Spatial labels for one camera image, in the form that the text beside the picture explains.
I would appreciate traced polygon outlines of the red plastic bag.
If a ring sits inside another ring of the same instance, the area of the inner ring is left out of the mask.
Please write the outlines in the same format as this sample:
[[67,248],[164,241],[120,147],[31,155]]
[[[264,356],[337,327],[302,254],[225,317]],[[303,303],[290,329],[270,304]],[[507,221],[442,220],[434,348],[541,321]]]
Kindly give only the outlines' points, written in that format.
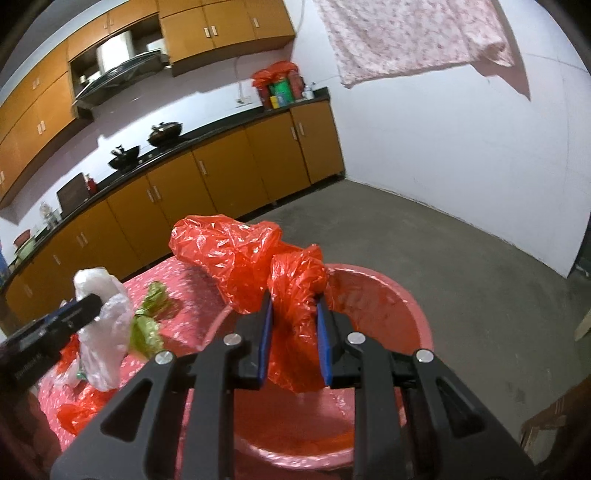
[[317,300],[329,275],[318,245],[301,248],[281,240],[273,222],[253,225],[224,215],[189,215],[174,225],[169,248],[216,282],[222,299],[240,314],[273,301],[273,334],[267,378],[293,393],[325,387],[317,340]]
[[69,386],[76,399],[57,408],[56,417],[61,427],[77,436],[117,392],[101,391],[93,387],[81,370],[80,341],[77,334],[70,337],[61,350],[56,366],[56,383]]

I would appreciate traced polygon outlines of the white plastic bag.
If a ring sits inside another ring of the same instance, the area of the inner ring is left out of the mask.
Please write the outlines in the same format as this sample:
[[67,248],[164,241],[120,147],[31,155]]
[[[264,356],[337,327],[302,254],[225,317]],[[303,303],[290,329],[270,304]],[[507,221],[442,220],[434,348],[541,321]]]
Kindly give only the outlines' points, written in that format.
[[95,294],[102,302],[99,313],[77,333],[80,368],[95,389],[117,389],[120,365],[130,341],[132,301],[123,284],[102,267],[79,270],[73,285],[77,300]]

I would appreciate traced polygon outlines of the light green plastic bag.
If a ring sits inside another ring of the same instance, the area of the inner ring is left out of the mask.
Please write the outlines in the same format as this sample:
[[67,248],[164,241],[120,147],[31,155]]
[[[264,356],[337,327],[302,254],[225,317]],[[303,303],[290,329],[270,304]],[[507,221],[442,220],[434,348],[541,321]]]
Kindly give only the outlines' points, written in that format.
[[166,285],[153,281],[148,285],[147,293],[133,316],[129,348],[145,359],[151,358],[163,348],[156,317],[167,308],[168,302]]

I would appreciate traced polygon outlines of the orange lower kitchen cabinets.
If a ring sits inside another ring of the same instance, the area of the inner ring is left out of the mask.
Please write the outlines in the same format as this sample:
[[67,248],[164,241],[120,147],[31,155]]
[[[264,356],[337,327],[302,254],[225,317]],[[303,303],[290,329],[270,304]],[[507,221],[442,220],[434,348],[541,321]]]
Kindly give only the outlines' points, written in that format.
[[73,275],[104,267],[120,280],[169,255],[187,215],[249,219],[345,173],[327,89],[273,112],[256,109],[190,134],[113,174],[48,233],[1,288],[11,333],[73,296]]

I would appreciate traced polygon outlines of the orange upper kitchen cabinets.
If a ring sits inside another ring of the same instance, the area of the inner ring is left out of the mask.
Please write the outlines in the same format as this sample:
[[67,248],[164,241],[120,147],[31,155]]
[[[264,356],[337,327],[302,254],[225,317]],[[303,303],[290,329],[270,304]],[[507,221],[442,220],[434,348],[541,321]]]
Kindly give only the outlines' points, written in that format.
[[1,204],[92,120],[92,108],[170,68],[178,76],[277,50],[296,30],[281,1],[125,1],[59,34],[1,89]]

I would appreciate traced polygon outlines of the red floral tablecloth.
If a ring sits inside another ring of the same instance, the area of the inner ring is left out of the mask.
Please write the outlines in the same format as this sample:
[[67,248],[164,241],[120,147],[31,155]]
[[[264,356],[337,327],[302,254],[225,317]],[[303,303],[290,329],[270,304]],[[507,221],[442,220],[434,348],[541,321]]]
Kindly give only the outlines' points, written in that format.
[[71,335],[39,385],[60,451],[148,359],[161,350],[178,357],[202,350],[231,314],[204,270],[173,257],[125,283],[102,267],[83,269],[73,287],[75,299],[96,294],[104,305]]

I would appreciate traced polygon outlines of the red plastic basin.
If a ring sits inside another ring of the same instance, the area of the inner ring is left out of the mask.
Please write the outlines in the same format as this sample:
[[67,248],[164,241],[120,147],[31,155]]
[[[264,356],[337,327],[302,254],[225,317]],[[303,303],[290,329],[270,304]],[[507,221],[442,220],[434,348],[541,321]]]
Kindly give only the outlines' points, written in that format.
[[[355,392],[352,447],[324,451],[297,444],[287,449],[277,441],[270,449],[252,442],[242,442],[242,448],[282,468],[332,469],[353,463],[359,479],[404,479],[407,459],[396,393],[417,387],[419,356],[392,352],[353,330],[351,319],[329,310],[328,302],[327,294],[315,301],[322,380],[328,388]],[[235,474],[235,391],[262,388],[270,365],[271,327],[278,317],[266,294],[259,312],[238,317],[235,330],[212,340],[195,357],[182,478],[231,479]]]

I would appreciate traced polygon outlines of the dark cutting board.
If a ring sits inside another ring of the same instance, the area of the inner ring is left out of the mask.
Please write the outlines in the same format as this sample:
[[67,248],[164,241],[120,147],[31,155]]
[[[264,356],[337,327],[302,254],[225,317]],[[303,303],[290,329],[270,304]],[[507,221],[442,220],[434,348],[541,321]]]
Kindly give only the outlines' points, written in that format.
[[85,176],[79,173],[57,191],[61,216],[67,217],[89,198],[90,192]]

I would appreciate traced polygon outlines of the red bottle on counter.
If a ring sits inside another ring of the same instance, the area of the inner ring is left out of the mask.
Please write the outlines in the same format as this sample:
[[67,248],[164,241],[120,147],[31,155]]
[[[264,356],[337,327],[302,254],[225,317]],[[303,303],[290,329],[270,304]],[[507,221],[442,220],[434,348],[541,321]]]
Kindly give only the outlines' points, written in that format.
[[89,195],[90,196],[95,195],[98,191],[98,187],[97,187],[96,182],[89,175],[85,176],[85,182],[86,182],[86,187],[89,192]]

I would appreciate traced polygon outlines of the black wok with utensil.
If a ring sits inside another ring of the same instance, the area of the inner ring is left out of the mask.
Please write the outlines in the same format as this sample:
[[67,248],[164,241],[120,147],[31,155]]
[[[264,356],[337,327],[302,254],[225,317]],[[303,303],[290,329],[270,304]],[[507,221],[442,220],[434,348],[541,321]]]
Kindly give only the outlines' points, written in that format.
[[111,151],[113,158],[108,161],[108,165],[121,173],[129,172],[139,165],[139,147],[134,146],[125,150],[118,146]]

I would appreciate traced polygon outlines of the black wok with lid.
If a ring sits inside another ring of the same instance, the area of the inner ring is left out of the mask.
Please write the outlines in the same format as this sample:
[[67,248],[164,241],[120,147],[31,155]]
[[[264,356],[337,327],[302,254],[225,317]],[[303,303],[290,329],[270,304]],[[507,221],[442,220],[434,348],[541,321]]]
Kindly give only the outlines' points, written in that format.
[[179,122],[160,122],[151,126],[148,143],[155,148],[169,148],[176,145],[182,132]]

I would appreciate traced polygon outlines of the range hood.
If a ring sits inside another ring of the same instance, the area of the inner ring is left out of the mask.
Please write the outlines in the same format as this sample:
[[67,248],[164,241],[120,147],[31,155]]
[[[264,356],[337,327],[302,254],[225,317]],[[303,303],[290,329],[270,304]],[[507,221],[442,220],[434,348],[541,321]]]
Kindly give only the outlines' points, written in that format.
[[160,30],[126,30],[70,62],[73,106],[93,109],[121,91],[169,67]]

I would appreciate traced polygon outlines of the green box on counter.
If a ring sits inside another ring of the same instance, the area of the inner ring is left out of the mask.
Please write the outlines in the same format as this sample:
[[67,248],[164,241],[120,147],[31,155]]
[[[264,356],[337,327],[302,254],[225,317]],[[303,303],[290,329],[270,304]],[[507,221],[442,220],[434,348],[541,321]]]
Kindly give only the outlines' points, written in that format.
[[287,78],[280,79],[270,86],[271,103],[273,107],[282,108],[294,103],[294,94]]

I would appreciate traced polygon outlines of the red bag on counter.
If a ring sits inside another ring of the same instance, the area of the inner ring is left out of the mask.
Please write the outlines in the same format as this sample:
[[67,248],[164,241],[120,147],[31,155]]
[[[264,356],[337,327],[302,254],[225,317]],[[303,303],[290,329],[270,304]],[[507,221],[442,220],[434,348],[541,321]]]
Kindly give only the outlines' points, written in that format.
[[290,61],[280,61],[252,74],[252,88],[256,90],[259,100],[266,110],[278,109],[273,107],[273,103],[271,103],[270,86],[283,78],[290,81],[294,102],[303,100],[304,83],[297,64]]

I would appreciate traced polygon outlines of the pink floral hanging cloth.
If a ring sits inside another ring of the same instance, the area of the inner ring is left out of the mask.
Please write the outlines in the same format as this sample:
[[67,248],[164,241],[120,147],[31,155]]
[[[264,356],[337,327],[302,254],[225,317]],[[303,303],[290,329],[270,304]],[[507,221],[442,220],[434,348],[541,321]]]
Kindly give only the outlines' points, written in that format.
[[342,85],[490,62],[515,65],[490,1],[318,1]]

